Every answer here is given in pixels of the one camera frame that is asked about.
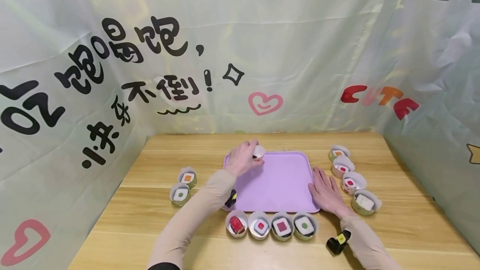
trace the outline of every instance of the black clip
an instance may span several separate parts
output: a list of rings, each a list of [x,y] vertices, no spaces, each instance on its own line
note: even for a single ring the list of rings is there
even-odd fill
[[[230,208],[232,205],[234,205],[235,203],[237,202],[237,191],[235,191],[235,189],[233,189],[231,192],[230,192],[230,198],[227,200],[227,202],[225,202],[225,206]]]
[[[339,255],[347,245],[348,240],[351,237],[351,232],[343,230],[336,238],[330,238],[327,241],[327,248],[333,255]]]

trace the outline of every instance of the hand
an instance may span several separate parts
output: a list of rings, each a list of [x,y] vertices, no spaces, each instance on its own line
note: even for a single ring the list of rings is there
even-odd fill
[[[313,200],[322,210],[335,214],[339,219],[355,216],[355,213],[343,203],[342,194],[340,194],[333,176],[328,181],[323,169],[319,169],[317,166],[313,167],[313,184],[308,184],[308,189]]]
[[[258,145],[257,140],[252,140],[251,142],[243,141],[240,146],[232,149],[228,157],[227,165],[225,165],[225,170],[239,177],[254,166],[265,164],[264,160],[253,159],[253,151],[256,145]]]

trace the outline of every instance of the fabric backdrop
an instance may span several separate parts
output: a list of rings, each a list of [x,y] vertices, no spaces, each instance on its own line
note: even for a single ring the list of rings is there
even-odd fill
[[[0,0],[0,269],[66,269],[159,133],[378,131],[478,251],[478,3]]]

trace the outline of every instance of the exclamation mark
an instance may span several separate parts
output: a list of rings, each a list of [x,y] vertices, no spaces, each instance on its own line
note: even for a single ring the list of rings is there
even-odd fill
[[[210,76],[210,71],[209,70],[205,70],[203,72],[203,76],[205,77],[205,84],[207,85],[207,91],[211,92],[213,91],[212,89],[212,78]]]

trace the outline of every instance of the wrist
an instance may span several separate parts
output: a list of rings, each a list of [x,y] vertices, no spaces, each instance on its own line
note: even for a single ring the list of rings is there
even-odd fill
[[[240,169],[238,167],[228,165],[228,166],[225,166],[224,170],[233,174],[235,178],[240,176]]]
[[[334,212],[335,216],[338,217],[339,220],[342,220],[345,217],[356,217],[357,214],[351,209],[349,209],[347,206],[342,206],[339,209],[335,210]]]

